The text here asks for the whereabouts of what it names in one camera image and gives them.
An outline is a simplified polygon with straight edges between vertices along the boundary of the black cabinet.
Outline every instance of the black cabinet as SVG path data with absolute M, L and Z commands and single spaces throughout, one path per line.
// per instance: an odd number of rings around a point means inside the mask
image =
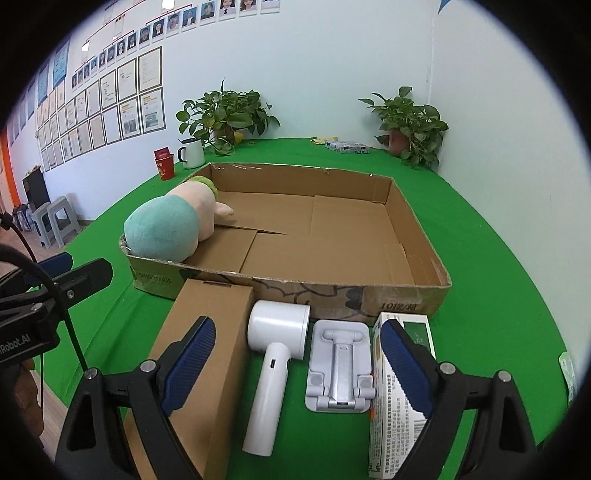
M 45 178 L 40 168 L 34 170 L 22 180 L 25 187 L 29 208 L 32 212 L 37 210 L 44 203 L 51 202 L 45 186 Z

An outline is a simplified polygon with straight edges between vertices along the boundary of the white product box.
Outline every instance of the white product box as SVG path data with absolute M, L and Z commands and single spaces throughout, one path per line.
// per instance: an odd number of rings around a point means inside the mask
M 382 352 L 380 332 L 384 322 L 397 320 L 415 343 L 435 349 L 429 321 L 425 315 L 382 312 L 374 325 L 373 360 L 375 398 L 371 406 L 369 435 L 369 476 L 393 478 L 418 439 L 426 419 L 413 410 L 388 359 Z

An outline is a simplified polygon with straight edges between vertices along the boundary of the potted plant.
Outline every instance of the potted plant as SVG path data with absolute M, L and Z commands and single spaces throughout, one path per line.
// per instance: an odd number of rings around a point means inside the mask
M 243 138 L 240 130 L 248 129 L 262 135 L 270 123 L 280 126 L 277 117 L 269 114 L 272 105 L 261 102 L 261 94 L 224 90 L 207 92 L 199 100 L 185 100 L 177 112 L 178 131 L 198 138 L 203 145 L 213 146 L 216 154 L 233 153 L 234 145 Z
M 384 98 L 379 93 L 372 93 L 384 101 L 376 105 L 370 98 L 360 98 L 376 112 L 382 121 L 380 130 L 388 135 L 376 137 L 378 142 L 388 147 L 394 157 L 409 162 L 413 167 L 439 165 L 437 152 L 443 142 L 443 132 L 448 126 L 431 105 L 415 105 L 407 98 L 412 87 L 400 87 L 398 96 Z

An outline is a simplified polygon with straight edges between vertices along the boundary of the human hand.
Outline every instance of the human hand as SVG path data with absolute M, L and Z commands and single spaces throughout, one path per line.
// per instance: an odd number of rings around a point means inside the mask
M 21 363 L 21 370 L 14 384 L 14 398 L 29 432 L 35 437 L 40 437 L 43 433 L 43 411 L 37 403 L 37 384 L 30 372 L 34 368 L 35 362 L 32 358 Z

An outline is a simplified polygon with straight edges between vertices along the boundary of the screw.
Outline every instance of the screw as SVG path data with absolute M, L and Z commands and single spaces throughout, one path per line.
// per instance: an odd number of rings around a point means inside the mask
M 97 376 L 98 373 L 99 371 L 95 367 L 89 368 L 86 372 L 84 372 L 84 378 L 87 380 L 92 380 Z
M 501 370 L 499 372 L 499 380 L 502 382 L 510 382 L 511 381 L 511 374 L 505 370 Z
M 146 372 L 149 373 L 152 370 L 154 370 L 154 368 L 156 368 L 156 362 L 154 360 L 146 360 L 145 362 L 142 362 L 142 364 L 139 366 L 139 369 L 142 372 Z
M 450 362 L 443 362 L 441 365 L 439 365 L 439 370 L 441 370 L 446 375 L 451 375 L 456 373 L 456 366 Z

